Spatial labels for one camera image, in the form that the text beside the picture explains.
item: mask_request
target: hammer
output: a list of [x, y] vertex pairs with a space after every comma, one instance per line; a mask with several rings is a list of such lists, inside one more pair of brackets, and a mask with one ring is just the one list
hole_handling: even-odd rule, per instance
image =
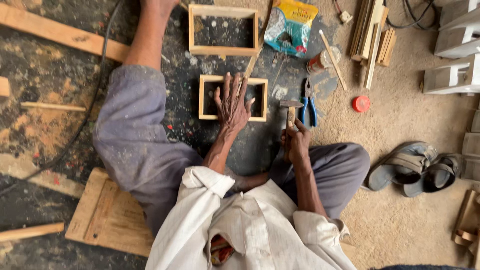
[[[287, 125], [285, 129], [288, 127], [293, 127], [295, 123], [295, 108], [303, 107], [303, 103], [294, 101], [294, 100], [281, 100], [280, 107], [288, 108], [287, 112]], [[290, 150], [290, 138], [288, 137], [288, 133], [285, 131], [285, 155], [283, 156], [283, 160], [288, 162], [288, 151]]]

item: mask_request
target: man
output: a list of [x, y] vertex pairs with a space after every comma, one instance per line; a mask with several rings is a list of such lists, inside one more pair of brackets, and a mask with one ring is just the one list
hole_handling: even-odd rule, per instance
[[[225, 76], [215, 91], [220, 129], [203, 160], [183, 143], [169, 143], [163, 125], [166, 88], [160, 72], [163, 34], [176, 0], [143, 0], [132, 48], [110, 78], [94, 145], [110, 177], [143, 207], [156, 235], [147, 269], [353, 269], [337, 220], [370, 167], [359, 145], [309, 148], [310, 132], [296, 119], [285, 163], [269, 173], [223, 175], [230, 147], [251, 115], [247, 78]], [[237, 191], [228, 198], [225, 193]]]

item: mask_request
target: pliers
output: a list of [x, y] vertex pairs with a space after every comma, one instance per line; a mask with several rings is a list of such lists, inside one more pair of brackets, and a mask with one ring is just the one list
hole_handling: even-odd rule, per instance
[[310, 82], [310, 78], [307, 78], [305, 82], [305, 96], [301, 98], [301, 102], [304, 106], [301, 108], [300, 112], [300, 121], [305, 124], [305, 111], [307, 110], [308, 101], [310, 100], [310, 120], [312, 122], [312, 126], [317, 126], [317, 109], [315, 108], [315, 103], [313, 100], [315, 97], [313, 96], [313, 86]]

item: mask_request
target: red cap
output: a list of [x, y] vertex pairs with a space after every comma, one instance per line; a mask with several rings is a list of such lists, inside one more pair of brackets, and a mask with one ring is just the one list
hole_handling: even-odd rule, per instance
[[364, 112], [370, 108], [370, 100], [366, 96], [358, 96], [353, 99], [352, 107], [357, 112]]

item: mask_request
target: hammer head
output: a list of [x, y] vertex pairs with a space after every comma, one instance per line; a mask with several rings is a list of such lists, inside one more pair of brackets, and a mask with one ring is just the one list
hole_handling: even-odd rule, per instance
[[301, 108], [303, 107], [303, 103], [294, 101], [294, 100], [281, 100], [280, 107], [294, 107], [294, 108]]

